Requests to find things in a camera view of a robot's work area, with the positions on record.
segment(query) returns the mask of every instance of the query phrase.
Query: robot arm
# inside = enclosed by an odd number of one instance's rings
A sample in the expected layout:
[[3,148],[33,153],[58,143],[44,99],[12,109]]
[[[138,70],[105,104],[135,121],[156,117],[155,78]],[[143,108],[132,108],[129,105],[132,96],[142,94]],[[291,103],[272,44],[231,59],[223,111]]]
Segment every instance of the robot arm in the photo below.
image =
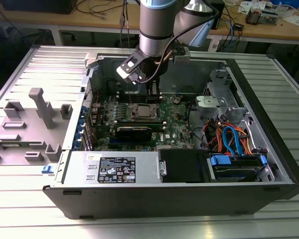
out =
[[200,46],[219,14],[207,1],[141,0],[140,47],[117,68],[118,74],[134,84],[148,83],[167,71],[175,40]]

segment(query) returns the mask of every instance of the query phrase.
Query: side panel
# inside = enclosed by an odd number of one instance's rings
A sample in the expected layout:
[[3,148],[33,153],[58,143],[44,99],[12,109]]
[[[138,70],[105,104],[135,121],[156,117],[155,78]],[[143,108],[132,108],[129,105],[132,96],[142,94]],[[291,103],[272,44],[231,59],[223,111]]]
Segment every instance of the side panel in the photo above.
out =
[[255,114],[257,121],[260,123],[261,128],[266,134],[270,144],[272,145],[275,153],[277,154],[279,160],[281,161],[283,167],[287,171],[290,179],[297,184],[294,191],[290,192],[288,195],[284,196],[282,199],[290,199],[295,195],[299,194],[299,166],[295,161],[294,157],[288,150],[285,142],[279,135],[277,129],[275,128],[273,122],[270,120],[266,111],[262,107],[260,101],[252,90],[250,84],[246,80],[244,74],[239,69],[235,60],[228,60],[230,69],[237,80],[237,87],[241,88],[241,91],[246,96],[246,100],[250,105],[253,113]]
[[44,193],[70,219],[253,214],[294,186],[51,189]]

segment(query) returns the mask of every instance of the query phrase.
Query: sticker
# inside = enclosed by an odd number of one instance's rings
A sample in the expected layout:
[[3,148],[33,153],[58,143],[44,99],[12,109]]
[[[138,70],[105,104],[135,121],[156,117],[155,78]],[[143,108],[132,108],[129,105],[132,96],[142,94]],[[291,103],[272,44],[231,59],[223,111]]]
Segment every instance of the sticker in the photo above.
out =
[[86,154],[86,160],[99,160],[101,156],[100,153],[88,153]]
[[135,183],[135,157],[101,157],[99,183]]

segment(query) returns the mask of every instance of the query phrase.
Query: wire bundle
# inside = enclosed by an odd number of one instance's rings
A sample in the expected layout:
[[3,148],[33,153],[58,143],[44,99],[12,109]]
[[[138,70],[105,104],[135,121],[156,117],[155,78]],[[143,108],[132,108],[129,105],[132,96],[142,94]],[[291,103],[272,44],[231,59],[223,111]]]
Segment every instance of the wire bundle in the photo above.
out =
[[[225,155],[234,155],[235,152],[230,148],[230,145],[233,141],[235,141],[238,154],[253,154],[249,146],[249,137],[241,128],[227,122],[216,122],[214,125],[211,125],[210,122],[211,121],[208,120],[204,128],[202,129],[202,132],[205,133],[208,126],[215,126],[216,136],[208,142],[207,147],[209,149],[211,149],[212,151],[224,153]],[[234,135],[229,144],[227,144],[226,132],[230,132]],[[211,148],[215,140],[217,140],[217,144],[214,148]]]
[[[223,51],[227,52],[229,49],[231,49],[233,47],[236,47],[236,49],[237,49],[238,44],[240,42],[240,36],[242,35],[242,31],[237,30],[238,31],[238,37],[236,39],[234,39],[234,36],[235,36],[234,32],[236,30],[234,28],[235,19],[230,15],[230,12],[229,12],[229,10],[226,6],[225,6],[225,9],[226,9],[228,14],[223,12],[222,15],[224,15],[225,17],[228,17],[229,19],[227,19],[223,16],[220,19],[225,21],[229,25],[229,27],[226,25],[227,29],[229,30],[229,33],[228,33],[226,39],[224,40],[224,42],[220,43],[220,47],[217,50],[217,52],[221,51],[221,49],[223,49]],[[231,36],[230,41],[229,41],[229,43],[226,44],[226,41],[228,40],[229,36]]]

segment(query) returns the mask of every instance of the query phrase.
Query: slotted aluminum surface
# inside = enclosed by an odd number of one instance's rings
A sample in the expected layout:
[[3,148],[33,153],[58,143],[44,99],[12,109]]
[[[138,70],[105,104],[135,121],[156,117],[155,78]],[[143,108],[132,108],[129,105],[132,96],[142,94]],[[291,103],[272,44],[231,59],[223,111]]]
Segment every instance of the slotted aluminum surface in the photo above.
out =
[[[85,75],[84,57],[91,51],[96,49],[41,47],[32,50],[12,76],[16,83],[10,83],[0,92],[5,92],[0,107],[10,98],[22,100],[33,85],[43,86],[43,89],[45,85],[54,85],[46,88],[45,97],[56,108],[72,101],[72,94],[79,91],[80,79]],[[192,55],[224,56],[198,52]],[[236,60],[299,164],[298,85],[275,60],[265,55],[226,54],[226,57]],[[4,115],[0,108],[0,117]],[[0,238],[21,234],[23,238],[85,239],[299,238],[299,195],[288,201],[273,202],[249,216],[70,220],[42,193],[42,185],[52,181],[53,176],[43,176],[41,170],[41,166],[0,166]]]

